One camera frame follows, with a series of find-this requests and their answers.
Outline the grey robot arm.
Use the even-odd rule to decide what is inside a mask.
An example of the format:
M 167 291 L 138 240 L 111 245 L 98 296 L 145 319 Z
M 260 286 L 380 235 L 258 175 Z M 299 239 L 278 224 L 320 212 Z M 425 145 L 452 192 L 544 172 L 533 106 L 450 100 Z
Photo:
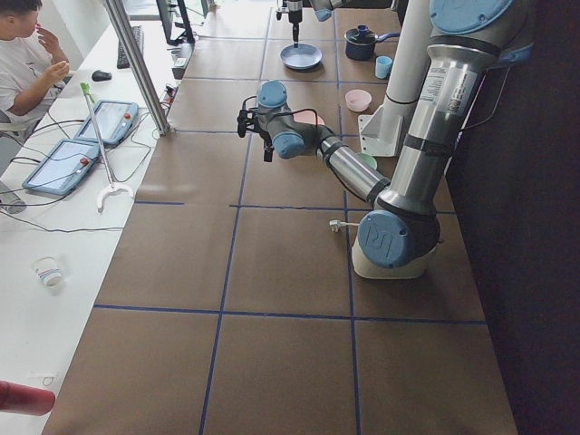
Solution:
M 344 0 L 312 0 L 309 5 L 313 8 L 314 14 L 319 22 L 326 21 L 331 17 L 334 9 L 344 7 L 348 1 Z M 278 21 L 286 15 L 292 25 L 293 47 L 299 45 L 300 23 L 303 22 L 303 0 L 282 0 L 276 2 L 275 17 Z
M 254 107 L 237 117 L 253 131 L 264 158 L 314 155 L 370 212 L 359 223 L 353 268 L 370 279 L 421 276 L 436 251 L 440 223 L 433 204 L 459 133 L 485 73 L 525 60 L 533 45 L 532 1 L 410 1 L 382 106 L 371 117 L 392 137 L 398 162 L 391 178 L 364 162 L 329 127 L 295 120 L 287 91 L 263 83 Z

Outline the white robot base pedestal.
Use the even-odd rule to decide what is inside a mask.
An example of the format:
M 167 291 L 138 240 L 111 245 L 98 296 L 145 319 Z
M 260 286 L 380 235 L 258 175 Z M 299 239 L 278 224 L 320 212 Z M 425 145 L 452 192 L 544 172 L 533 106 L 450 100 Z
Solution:
M 430 65 L 429 0 L 410 0 L 382 105 L 359 120 L 362 151 L 374 157 L 401 153 Z

